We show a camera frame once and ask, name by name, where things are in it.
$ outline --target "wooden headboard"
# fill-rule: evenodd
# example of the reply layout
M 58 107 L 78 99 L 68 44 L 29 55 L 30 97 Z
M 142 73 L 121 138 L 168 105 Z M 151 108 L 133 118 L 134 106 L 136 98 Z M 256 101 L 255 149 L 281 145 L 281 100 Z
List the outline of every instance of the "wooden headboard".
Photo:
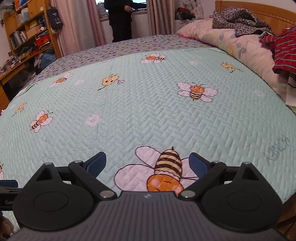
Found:
M 270 5 L 236 1 L 216 1 L 215 5 L 217 12 L 222 12 L 228 7 L 248 9 L 258 18 L 267 22 L 275 34 L 281 33 L 283 28 L 296 25 L 296 13 Z

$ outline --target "wooden desk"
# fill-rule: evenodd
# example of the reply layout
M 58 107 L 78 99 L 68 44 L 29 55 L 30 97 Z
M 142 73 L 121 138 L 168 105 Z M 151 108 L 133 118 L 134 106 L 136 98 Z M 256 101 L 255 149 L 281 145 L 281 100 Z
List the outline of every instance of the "wooden desk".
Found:
M 36 55 L 48 50 L 52 48 L 52 46 L 48 46 L 42 50 L 40 50 L 38 53 L 33 54 L 29 57 L 27 57 L 23 62 L 20 62 L 19 64 L 17 64 L 16 66 L 14 66 L 12 69 L 6 71 L 6 73 L 2 76 L 0 76 L 0 115 L 1 115 L 1 111 L 5 110 L 6 107 L 9 104 L 9 100 L 7 98 L 7 95 L 5 94 L 4 90 L 3 90 L 3 86 L 10 81 L 15 75 L 17 75 L 19 72 L 21 72 L 22 70 L 24 70 L 26 68 L 25 63 L 27 61 L 29 61 L 30 59 L 34 58 Z

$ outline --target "bedspread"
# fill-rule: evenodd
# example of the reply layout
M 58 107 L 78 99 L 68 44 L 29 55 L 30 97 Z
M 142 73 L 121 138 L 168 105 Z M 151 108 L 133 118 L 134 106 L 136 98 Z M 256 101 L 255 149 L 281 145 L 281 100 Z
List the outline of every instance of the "bedspread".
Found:
M 176 34 L 155 35 L 106 44 L 57 59 L 26 86 L 72 69 L 128 54 L 203 47 L 209 47 L 209 45 L 193 39 L 180 38 Z

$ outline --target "hand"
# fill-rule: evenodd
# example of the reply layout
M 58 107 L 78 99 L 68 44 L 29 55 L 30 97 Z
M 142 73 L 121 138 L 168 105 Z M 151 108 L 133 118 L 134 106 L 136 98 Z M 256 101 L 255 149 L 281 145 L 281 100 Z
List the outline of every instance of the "hand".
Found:
M 124 10 L 127 11 L 127 12 L 132 12 L 132 8 L 128 5 L 125 5 L 124 6 Z
M 11 221 L 6 217 L 0 217 L 1 218 L 1 226 L 0 226 L 0 237 L 2 237 L 3 234 L 10 235 L 13 231 L 13 225 Z

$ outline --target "red plaid shirt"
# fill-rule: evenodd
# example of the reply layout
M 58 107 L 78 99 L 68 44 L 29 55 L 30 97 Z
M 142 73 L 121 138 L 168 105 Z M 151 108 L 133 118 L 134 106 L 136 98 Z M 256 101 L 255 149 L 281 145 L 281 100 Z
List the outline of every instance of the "red plaid shirt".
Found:
M 275 65 L 274 73 L 279 74 L 283 70 L 296 73 L 296 26 L 283 29 L 276 36 L 267 35 L 259 40 L 262 44 L 269 44 Z

